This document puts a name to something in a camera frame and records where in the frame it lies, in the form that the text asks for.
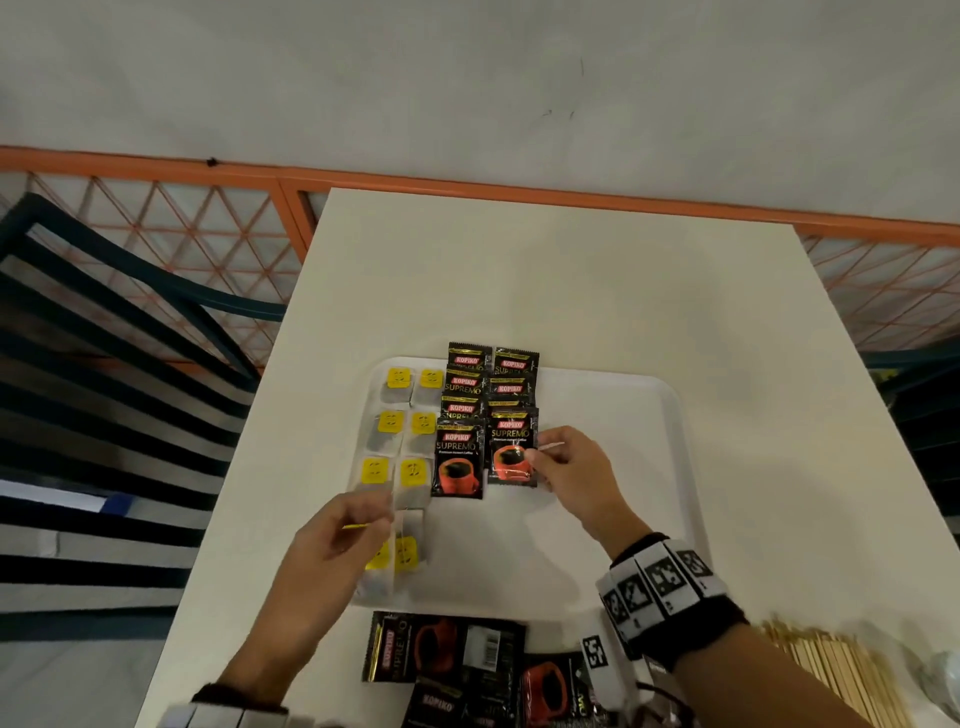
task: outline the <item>chair backrest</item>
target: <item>chair backrest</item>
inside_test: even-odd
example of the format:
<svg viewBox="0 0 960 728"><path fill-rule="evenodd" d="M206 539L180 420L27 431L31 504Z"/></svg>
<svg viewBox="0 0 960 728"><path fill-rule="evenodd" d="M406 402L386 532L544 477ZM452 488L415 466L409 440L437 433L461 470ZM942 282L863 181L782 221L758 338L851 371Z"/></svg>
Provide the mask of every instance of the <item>chair backrest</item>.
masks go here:
<svg viewBox="0 0 960 728"><path fill-rule="evenodd" d="M128 301L107 284L36 242L30 235L34 226L48 230L99 263L149 286L211 346L205 348L195 340L190 340ZM36 269L74 295L95 303L113 317L139 329L177 356L205 370L207 379L210 379L209 376L216 377L235 389L237 394L225 394L224 390L229 387L210 386L185 373L181 367L144 351L117 333L91 321L70 306L58 303L23 281L0 272L0 303L7 309L19 309L47 325L65 331L93 350L139 370L162 382L162 385L179 390L206 407L240 421L246 418L251 394L259 383L259 372L208 309L279 322L283 318L284 305L250 301L157 268L106 240L36 194L25 195L0 220L0 263L8 257L17 258L21 265ZM46 342L37 341L29 332L11 327L0 328L0 354L88 393L119 402L209 443L232 448L239 438L239 432L208 422L194 412L172 404L162 394L143 391L120 378L86 366L69 352L56 351ZM217 478L227 473L228 459L168 442L46 393L31 391L19 386L19 383L0 381L0 409L196 473ZM11 476L26 482L36 482L37 478L41 478L45 485L51 482L69 484L202 511L212 510L216 501L216 496L211 493L157 477L131 473L93 459L64 454L45 443L23 444L0 437L0 477ZM4 496L0 496L0 523L169 546L198 546L203 537L203 530L198 528L107 513L89 513ZM182 588L188 573L187 569L0 555L0 581L5 583ZM141 617L145 615L156 622L154 613L136 614ZM22 616L19 624L23 625ZM2 623L0 634L4 634Z"/></svg>

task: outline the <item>red coffee cup illustration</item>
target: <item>red coffee cup illustration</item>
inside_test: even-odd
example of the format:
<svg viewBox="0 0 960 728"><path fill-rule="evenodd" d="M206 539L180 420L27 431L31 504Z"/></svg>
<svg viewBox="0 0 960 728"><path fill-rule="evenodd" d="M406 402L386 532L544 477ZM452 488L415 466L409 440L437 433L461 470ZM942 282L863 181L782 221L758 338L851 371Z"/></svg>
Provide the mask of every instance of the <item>red coffee cup illustration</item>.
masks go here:
<svg viewBox="0 0 960 728"><path fill-rule="evenodd" d="M440 674L453 669L457 646L457 625L449 619L421 627L414 638L417 672Z"/></svg>
<svg viewBox="0 0 960 728"><path fill-rule="evenodd" d="M527 725L544 725L566 713L566 681L554 663L540 663L523 673Z"/></svg>
<svg viewBox="0 0 960 728"><path fill-rule="evenodd" d="M440 487L444 493L468 496L479 485L473 474L473 463L466 458L455 457L440 464Z"/></svg>
<svg viewBox="0 0 960 728"><path fill-rule="evenodd" d="M520 445L507 445L493 454L493 469L500 480L529 480L530 463L523 458Z"/></svg>

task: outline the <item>right hand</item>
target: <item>right hand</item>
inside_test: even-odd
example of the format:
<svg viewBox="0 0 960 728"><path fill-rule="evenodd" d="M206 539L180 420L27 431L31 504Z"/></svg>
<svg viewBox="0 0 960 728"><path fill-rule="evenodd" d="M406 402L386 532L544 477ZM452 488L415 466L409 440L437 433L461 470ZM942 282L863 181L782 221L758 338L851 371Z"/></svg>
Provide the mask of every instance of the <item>right hand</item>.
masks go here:
<svg viewBox="0 0 960 728"><path fill-rule="evenodd" d="M587 435L569 425L554 427L540 433L539 444L553 447L528 449L527 461L612 559L651 533L620 493L607 454Z"/></svg>

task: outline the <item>black coffee packet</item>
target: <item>black coffee packet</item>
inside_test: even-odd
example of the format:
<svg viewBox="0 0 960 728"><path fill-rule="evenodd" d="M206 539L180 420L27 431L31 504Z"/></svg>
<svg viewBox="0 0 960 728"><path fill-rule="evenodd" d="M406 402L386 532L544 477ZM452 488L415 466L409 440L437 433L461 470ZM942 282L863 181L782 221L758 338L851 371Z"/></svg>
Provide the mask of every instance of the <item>black coffee packet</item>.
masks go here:
<svg viewBox="0 0 960 728"><path fill-rule="evenodd" d="M618 715L596 702L582 652L525 655L520 678L523 728L605 728Z"/></svg>
<svg viewBox="0 0 960 728"><path fill-rule="evenodd" d="M401 728L460 728L466 706L462 690L418 677Z"/></svg>
<svg viewBox="0 0 960 728"><path fill-rule="evenodd" d="M374 612L363 679L439 680L466 694L470 722L513 726L525 640L526 627L504 619Z"/></svg>
<svg viewBox="0 0 960 728"><path fill-rule="evenodd" d="M464 344L451 341L446 348L447 369L470 369L474 372L486 372L493 359L492 347L480 344Z"/></svg>
<svg viewBox="0 0 960 728"><path fill-rule="evenodd" d="M482 397L441 395L440 416L445 420L474 420L487 412L487 401Z"/></svg>
<svg viewBox="0 0 960 728"><path fill-rule="evenodd" d="M537 447L539 419L536 407L491 410L487 425L488 483L537 485L524 453Z"/></svg>
<svg viewBox="0 0 960 728"><path fill-rule="evenodd" d="M487 375L464 369L447 369L444 375L444 394L452 397L480 397L486 386Z"/></svg>
<svg viewBox="0 0 960 728"><path fill-rule="evenodd" d="M540 368L540 354L525 352L522 349L493 350L493 376L529 376L537 383L537 369Z"/></svg>
<svg viewBox="0 0 960 728"><path fill-rule="evenodd" d="M534 402L534 380L529 376L492 376L487 404L493 407L522 407Z"/></svg>
<svg viewBox="0 0 960 728"><path fill-rule="evenodd" d="M482 420L437 421L434 497L483 497L486 434Z"/></svg>

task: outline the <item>white table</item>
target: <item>white table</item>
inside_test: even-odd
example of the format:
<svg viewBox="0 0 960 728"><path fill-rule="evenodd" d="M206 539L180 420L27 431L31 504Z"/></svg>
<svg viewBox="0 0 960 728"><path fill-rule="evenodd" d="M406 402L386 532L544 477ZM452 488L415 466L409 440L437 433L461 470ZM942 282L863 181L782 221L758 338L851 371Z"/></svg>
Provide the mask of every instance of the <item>white table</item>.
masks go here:
<svg viewBox="0 0 960 728"><path fill-rule="evenodd" d="M449 339L672 385L748 615L857 634L919 726L952 725L907 667L960 646L960 553L789 227L334 190L137 726L218 676L294 530L343 489L370 368ZM360 682L369 624L347 610L295 712L399 724L409 687Z"/></svg>

